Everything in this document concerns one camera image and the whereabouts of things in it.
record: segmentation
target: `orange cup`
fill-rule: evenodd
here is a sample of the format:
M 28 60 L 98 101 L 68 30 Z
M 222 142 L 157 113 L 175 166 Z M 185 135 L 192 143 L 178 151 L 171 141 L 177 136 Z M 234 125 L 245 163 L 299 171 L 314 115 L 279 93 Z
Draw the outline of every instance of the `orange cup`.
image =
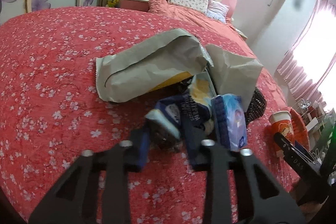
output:
M 294 131 L 291 121 L 291 115 L 288 111 L 279 111 L 273 113 L 269 117 L 269 122 L 272 126 L 272 135 L 277 132 L 280 132 L 283 136 L 285 136 L 292 144 L 295 142 Z M 274 148 L 277 153 L 277 157 L 284 157 L 283 151 L 281 148 L 274 143 Z

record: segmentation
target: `green object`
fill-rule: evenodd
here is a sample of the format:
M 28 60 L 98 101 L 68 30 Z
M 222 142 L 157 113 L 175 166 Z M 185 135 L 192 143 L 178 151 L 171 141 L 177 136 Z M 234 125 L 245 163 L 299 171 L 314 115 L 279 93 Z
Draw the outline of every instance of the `green object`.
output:
M 327 154 L 320 168 L 320 174 L 328 177 L 336 164 L 336 123 L 331 136 L 331 142 Z
M 333 132 L 333 128 L 334 128 L 333 119 L 331 117 L 327 117 L 327 119 L 325 120 L 325 126 L 321 132 L 321 136 L 317 141 L 317 143 L 315 144 L 314 148 L 311 150 L 312 152 L 315 152 L 316 149 L 318 149 L 319 151 L 323 151 L 324 148 L 327 148 L 328 142 L 330 140 L 330 135 Z

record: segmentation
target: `wet wipes package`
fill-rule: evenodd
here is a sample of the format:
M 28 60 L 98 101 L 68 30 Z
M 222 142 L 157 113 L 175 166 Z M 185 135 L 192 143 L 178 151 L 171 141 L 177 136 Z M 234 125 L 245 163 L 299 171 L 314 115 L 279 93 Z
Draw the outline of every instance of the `wet wipes package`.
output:
M 188 117 L 194 127 L 206 133 L 213 130 L 211 98 L 216 96 L 208 72 L 202 72 L 188 80 L 187 89 L 179 95 L 159 100 L 145 118 L 152 133 L 174 145 L 180 140 L 181 115 Z
M 245 116 L 241 97 L 218 95 L 211 100 L 217 140 L 225 148 L 239 151 L 247 144 Z

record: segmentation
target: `metal screw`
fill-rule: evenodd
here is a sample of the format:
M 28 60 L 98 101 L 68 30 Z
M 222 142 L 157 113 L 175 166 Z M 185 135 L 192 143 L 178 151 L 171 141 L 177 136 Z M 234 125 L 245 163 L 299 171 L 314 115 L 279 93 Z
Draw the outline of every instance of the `metal screw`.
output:
M 124 140 L 119 143 L 121 147 L 130 147 L 133 145 L 132 141 L 130 140 Z
M 241 155 L 243 156 L 251 156 L 253 154 L 252 150 L 249 148 L 244 148 L 239 151 Z
M 91 157 L 92 155 L 93 155 L 92 150 L 86 149 L 86 150 L 82 151 L 82 156 L 84 156 L 84 157 Z
M 201 145 L 203 146 L 213 146 L 215 142 L 213 140 L 205 139 L 201 141 Z

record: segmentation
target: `black mesh basket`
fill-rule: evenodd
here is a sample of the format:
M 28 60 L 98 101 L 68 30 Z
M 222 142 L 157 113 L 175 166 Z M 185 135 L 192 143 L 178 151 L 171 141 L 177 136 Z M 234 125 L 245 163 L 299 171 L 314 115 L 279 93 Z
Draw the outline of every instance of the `black mesh basket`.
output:
M 256 87 L 250 102 L 250 105 L 245 112 L 245 121 L 246 121 L 246 127 L 248 124 L 255 119 L 260 118 L 262 115 L 264 115 L 266 110 L 266 100 L 261 93 L 261 91 Z

